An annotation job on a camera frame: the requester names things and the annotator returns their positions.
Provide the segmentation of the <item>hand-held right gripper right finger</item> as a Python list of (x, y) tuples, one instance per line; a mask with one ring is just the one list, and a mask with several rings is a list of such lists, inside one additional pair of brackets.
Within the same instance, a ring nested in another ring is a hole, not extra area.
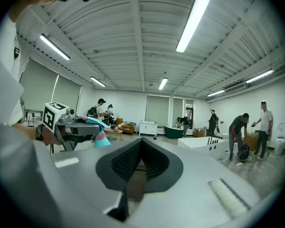
[(167, 191), (183, 173), (180, 157), (146, 138), (142, 138), (142, 162), (146, 171), (145, 194)]

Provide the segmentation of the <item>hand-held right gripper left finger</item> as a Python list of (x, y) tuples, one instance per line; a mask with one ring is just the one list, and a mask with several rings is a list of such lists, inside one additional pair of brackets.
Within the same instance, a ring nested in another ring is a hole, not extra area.
[(141, 139), (136, 139), (102, 156), (96, 164), (96, 173), (103, 184), (112, 190), (125, 191), (127, 182), (141, 161)]

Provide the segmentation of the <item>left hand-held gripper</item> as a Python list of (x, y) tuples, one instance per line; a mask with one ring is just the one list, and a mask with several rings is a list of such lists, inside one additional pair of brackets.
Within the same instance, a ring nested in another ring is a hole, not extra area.
[(73, 151), (78, 143), (102, 129), (94, 118), (79, 117), (73, 108), (58, 102), (45, 104), (42, 122), (62, 143), (64, 151)]

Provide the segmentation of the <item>person's left hand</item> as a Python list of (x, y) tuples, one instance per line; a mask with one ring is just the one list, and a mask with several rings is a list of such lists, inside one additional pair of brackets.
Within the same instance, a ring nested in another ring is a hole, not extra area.
[(43, 138), (43, 142), (45, 145), (51, 145), (51, 144), (61, 145), (62, 144), (60, 141), (58, 141), (55, 138), (54, 134), (46, 127), (42, 129), (42, 138)]

